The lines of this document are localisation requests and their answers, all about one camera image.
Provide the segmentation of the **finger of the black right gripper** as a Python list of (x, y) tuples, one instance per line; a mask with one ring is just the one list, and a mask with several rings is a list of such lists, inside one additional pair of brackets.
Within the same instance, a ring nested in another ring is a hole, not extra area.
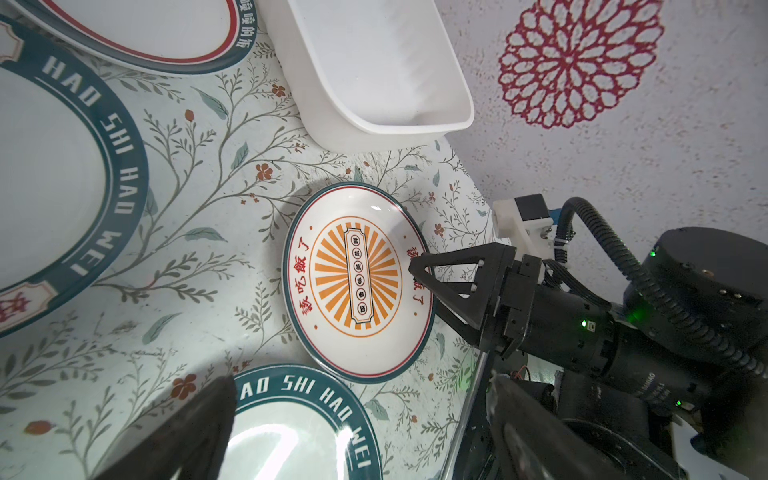
[(492, 299), (485, 307), (480, 323), (474, 325), (460, 317), (441, 300), (435, 301), (436, 315), (473, 348), (497, 347), (496, 310), (497, 301)]
[[(408, 267), (413, 278), (441, 300), (469, 298), (479, 294), (482, 298), (498, 294), (508, 267), (515, 260), (515, 248), (502, 243), (488, 243), (445, 253), (424, 253), (410, 260)], [(473, 267), (472, 278), (443, 281), (435, 275), (439, 267)]]

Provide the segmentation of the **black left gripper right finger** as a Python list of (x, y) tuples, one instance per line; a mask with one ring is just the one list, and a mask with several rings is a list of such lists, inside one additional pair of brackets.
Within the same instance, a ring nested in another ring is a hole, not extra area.
[(511, 377), (490, 380), (488, 418), (503, 479), (625, 479)]

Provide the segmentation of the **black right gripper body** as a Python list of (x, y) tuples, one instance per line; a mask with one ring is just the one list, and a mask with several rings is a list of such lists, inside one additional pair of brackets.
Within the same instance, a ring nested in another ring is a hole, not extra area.
[(516, 351), (557, 366), (607, 366), (612, 361), (609, 309), (540, 284), (542, 261), (525, 255), (502, 265), (490, 297), (480, 345), (509, 357)]

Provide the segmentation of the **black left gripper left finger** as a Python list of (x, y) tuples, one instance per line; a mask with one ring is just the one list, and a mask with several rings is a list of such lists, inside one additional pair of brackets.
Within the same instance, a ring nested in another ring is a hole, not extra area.
[(216, 479), (232, 433), (236, 402), (234, 378), (216, 378), (97, 477)]

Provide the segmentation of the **large green Hao Shi plate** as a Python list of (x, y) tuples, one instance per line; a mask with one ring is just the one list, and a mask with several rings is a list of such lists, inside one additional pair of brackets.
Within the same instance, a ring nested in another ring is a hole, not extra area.
[(382, 479), (365, 408), (334, 376), (278, 364), (234, 377), (237, 404), (221, 479)]

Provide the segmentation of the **orange sunburst plate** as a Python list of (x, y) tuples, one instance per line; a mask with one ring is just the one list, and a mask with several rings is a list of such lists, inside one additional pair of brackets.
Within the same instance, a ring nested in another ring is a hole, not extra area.
[(282, 251), (287, 314), (310, 357), (357, 383), (404, 373), (435, 318), (432, 293), (408, 271), (427, 250), (407, 210), (377, 187), (341, 182), (311, 196)]

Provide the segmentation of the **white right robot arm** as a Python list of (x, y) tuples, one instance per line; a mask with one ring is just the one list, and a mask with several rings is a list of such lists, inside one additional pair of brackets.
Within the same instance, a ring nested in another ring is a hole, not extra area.
[(599, 216), (584, 223), (628, 279), (607, 301), (554, 256), (499, 243), (422, 254), (409, 270), (441, 317), (491, 358), (524, 353), (562, 370), (557, 384), (481, 377), (493, 465), (508, 479), (685, 479), (674, 417), (695, 453), (750, 479), (767, 475), (767, 248), (712, 228), (665, 232), (637, 259)]

